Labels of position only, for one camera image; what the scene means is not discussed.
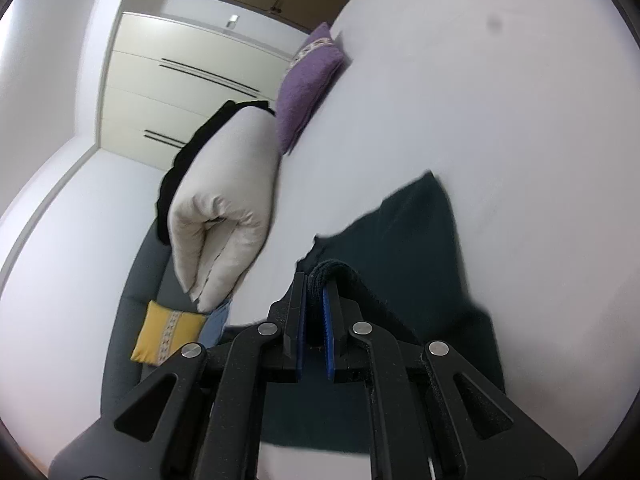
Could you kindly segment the yellow cushion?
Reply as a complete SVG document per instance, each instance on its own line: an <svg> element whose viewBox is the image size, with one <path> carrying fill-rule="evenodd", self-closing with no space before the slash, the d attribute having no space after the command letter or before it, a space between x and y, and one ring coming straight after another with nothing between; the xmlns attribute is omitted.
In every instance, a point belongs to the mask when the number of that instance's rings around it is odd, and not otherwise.
<svg viewBox="0 0 640 480"><path fill-rule="evenodd" d="M185 344L197 342L206 316L170 310L151 300L130 360L160 366Z"/></svg>

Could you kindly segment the purple cushion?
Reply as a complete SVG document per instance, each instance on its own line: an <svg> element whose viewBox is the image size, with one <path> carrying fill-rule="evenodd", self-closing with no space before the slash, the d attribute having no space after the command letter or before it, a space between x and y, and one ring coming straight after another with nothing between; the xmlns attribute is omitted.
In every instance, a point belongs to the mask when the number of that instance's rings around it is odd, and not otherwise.
<svg viewBox="0 0 640 480"><path fill-rule="evenodd" d="M335 44L326 22L307 37L293 56L276 101L277 134L282 154L294 148L344 62L345 55Z"/></svg>

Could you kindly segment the black garment behind duvet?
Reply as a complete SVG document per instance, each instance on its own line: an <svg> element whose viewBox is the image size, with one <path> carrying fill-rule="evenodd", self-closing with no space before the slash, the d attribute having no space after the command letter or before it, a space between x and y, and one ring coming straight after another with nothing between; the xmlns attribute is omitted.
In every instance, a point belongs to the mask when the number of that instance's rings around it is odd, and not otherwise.
<svg viewBox="0 0 640 480"><path fill-rule="evenodd" d="M267 101L247 101L237 103L228 100L222 104L222 107L209 117L198 130L195 131L189 142L178 151L172 165L160 182L158 197L155 203L156 211L156 236L157 239L165 246L170 245L168 230L168 214L169 208L178 187L189 170L196 155L201 151L206 143L222 128L237 112L247 107L256 107L274 116L276 113L272 110Z"/></svg>

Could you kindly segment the blue cloth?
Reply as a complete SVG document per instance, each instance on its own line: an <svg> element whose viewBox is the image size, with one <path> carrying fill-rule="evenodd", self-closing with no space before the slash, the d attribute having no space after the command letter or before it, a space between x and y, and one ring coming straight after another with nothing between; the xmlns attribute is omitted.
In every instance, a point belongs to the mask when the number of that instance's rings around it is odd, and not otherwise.
<svg viewBox="0 0 640 480"><path fill-rule="evenodd" d="M212 348L218 344L228 321L230 307L231 300L227 299L207 315L200 336L198 336L199 344L205 348Z"/></svg>

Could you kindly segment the grey upholstered bench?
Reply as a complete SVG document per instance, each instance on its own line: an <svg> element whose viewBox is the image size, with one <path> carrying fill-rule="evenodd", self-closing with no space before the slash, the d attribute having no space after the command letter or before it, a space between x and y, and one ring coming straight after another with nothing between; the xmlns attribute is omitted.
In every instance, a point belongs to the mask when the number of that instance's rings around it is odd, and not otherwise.
<svg viewBox="0 0 640 480"><path fill-rule="evenodd" d="M152 224L130 269L116 313L108 344L101 389L102 414L111 411L118 401L152 373L149 364L130 360L150 301L169 310L195 312L174 272L170 248L161 243Z"/></svg>

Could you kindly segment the folded beige duvet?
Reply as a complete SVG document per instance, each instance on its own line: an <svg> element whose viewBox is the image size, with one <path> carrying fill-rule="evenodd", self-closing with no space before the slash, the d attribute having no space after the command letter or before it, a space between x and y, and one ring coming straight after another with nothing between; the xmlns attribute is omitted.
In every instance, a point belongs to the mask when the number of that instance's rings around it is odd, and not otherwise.
<svg viewBox="0 0 640 480"><path fill-rule="evenodd" d="M279 164L276 118L248 106L186 170L167 223L175 276L200 312L218 308L262 250Z"/></svg>

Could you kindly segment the cream wardrobe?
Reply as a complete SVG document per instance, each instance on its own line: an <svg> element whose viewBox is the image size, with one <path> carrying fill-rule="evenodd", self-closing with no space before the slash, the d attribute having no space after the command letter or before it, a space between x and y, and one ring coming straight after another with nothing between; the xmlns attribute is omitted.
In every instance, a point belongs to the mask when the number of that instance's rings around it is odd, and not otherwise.
<svg viewBox="0 0 640 480"><path fill-rule="evenodd" d="M126 12L105 76L101 148L167 169L225 102L272 104L290 59L224 32Z"/></svg>

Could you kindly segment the dark green knit garment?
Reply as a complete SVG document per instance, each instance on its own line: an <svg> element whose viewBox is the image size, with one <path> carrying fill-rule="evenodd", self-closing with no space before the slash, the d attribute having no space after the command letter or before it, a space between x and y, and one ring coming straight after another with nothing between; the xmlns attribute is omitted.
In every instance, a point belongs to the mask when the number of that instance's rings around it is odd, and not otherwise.
<svg viewBox="0 0 640 480"><path fill-rule="evenodd" d="M296 269L314 278L305 307L303 371L267 388L262 440L286 448L366 454L370 426L363 384L332 384L320 287L330 262L347 266L363 318L399 341L439 339L496 387L504 386L490 317L466 296L454 215L444 188L424 174L341 233L316 237Z"/></svg>

